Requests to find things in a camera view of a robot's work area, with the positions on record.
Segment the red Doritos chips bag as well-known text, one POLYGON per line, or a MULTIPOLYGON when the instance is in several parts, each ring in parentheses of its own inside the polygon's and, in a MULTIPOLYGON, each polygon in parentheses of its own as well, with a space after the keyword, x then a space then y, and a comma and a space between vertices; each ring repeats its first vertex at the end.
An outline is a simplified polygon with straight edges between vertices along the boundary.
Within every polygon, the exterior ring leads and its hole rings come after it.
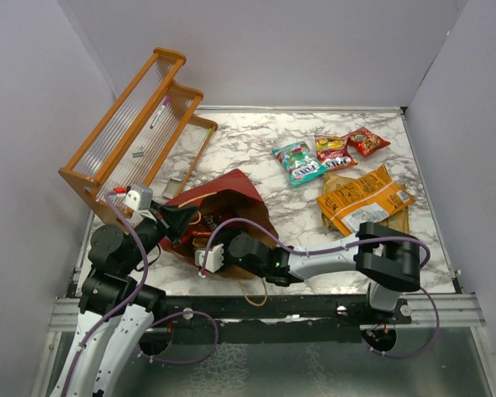
POLYGON ((233 218, 235 213, 227 211, 224 213, 215 212, 200 216, 197 222, 189 224, 186 233, 181 239, 182 246, 188 246, 192 249, 203 248, 215 229, 224 221, 233 218))

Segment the red paper bag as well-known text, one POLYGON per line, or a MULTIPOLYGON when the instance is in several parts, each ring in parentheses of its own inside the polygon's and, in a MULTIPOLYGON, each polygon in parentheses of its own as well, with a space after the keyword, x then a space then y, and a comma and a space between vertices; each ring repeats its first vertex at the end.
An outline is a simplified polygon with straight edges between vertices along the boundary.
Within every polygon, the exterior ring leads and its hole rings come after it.
MULTIPOLYGON (((275 246, 274 239, 279 236, 269 220, 269 210, 264 200, 248 176, 238 169, 190 189, 171 199, 168 204, 177 207, 197 206, 198 212, 190 223, 197 222, 200 216, 215 212, 233 211, 235 213, 233 218, 222 222, 209 237, 207 245, 203 247, 206 252, 219 244, 223 245, 225 251, 225 245, 241 232, 262 241, 269 247, 275 246)), ((165 238, 160 242, 160 248, 197 267, 194 253, 198 248, 182 246, 182 237, 177 243, 165 238)), ((251 275, 221 275, 222 270, 223 268, 207 276, 218 274, 222 278, 235 279, 238 282, 255 278, 255 274, 249 270, 251 275)))

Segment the teal Fox's candy bag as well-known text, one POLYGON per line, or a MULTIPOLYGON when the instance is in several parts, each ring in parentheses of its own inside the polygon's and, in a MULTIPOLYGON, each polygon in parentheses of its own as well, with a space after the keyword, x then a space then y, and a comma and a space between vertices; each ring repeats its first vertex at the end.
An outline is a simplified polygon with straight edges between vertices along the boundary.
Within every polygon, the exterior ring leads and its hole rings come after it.
POLYGON ((305 141, 273 148, 272 154, 288 172, 293 187, 298 187, 327 172, 327 167, 311 152, 305 141))

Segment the orange Nutter snack bag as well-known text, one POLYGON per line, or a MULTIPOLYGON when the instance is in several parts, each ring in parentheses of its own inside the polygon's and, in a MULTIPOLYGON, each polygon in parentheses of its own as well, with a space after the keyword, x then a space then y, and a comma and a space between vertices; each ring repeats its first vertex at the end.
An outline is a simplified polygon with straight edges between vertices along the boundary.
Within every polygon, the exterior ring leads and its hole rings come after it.
POLYGON ((345 236, 357 232, 363 222, 379 224, 414 203, 406 186, 396 183, 384 165, 317 197, 323 225, 345 236))

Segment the orange Fox's fruits candy bag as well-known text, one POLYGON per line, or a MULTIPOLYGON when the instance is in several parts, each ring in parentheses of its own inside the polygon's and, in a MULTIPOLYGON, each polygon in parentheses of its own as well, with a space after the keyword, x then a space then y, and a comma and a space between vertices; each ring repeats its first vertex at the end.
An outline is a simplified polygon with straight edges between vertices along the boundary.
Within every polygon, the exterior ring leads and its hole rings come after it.
POLYGON ((317 159, 329 171, 358 165, 348 151, 348 136, 316 134, 315 144, 317 159))

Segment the gold crispy chips bag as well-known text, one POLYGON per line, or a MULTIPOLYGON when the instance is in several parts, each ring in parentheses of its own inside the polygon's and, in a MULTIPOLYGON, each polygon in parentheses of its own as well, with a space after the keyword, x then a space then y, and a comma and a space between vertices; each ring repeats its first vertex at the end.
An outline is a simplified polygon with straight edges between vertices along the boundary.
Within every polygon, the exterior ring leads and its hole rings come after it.
MULTIPOLYGON (((322 186, 322 195, 330 193, 332 190, 341 187, 344 184, 353 181, 353 178, 344 177, 336 175, 335 173, 325 173, 325 178, 322 186)), ((395 213, 394 215, 386 218, 379 225, 390 227, 396 231, 404 232, 409 234, 409 211, 408 208, 404 208, 402 211, 395 213)))

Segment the red snack packet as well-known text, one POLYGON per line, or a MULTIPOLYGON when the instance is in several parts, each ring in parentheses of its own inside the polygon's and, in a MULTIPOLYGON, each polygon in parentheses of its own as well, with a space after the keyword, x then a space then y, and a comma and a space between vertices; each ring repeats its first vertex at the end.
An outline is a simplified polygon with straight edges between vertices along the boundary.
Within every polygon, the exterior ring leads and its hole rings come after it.
POLYGON ((364 158, 390 145, 389 141, 386 141, 366 127, 361 127, 350 132, 348 134, 348 143, 364 158))

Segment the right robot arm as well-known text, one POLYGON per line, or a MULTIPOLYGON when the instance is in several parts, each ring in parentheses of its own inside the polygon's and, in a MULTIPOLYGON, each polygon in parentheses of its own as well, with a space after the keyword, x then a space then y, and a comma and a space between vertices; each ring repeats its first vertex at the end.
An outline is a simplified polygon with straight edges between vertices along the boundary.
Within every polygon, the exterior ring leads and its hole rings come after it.
POLYGON ((397 307, 402 293, 421 288, 421 268, 430 251, 416 237, 372 222, 332 244, 293 247, 277 242, 269 247, 240 232, 225 243, 225 262, 288 287, 313 277, 357 271, 370 279, 363 313, 372 323, 382 323, 397 307))

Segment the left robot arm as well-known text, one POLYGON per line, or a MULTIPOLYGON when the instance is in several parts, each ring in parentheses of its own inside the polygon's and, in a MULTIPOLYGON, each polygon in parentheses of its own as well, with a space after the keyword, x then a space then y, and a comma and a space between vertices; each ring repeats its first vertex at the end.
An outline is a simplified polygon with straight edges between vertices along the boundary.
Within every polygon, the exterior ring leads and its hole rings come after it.
POLYGON ((106 224, 90 240, 74 340, 53 396, 110 396, 145 330, 166 315, 165 292, 130 273, 164 238, 178 242, 198 209, 153 204, 129 231, 106 224))

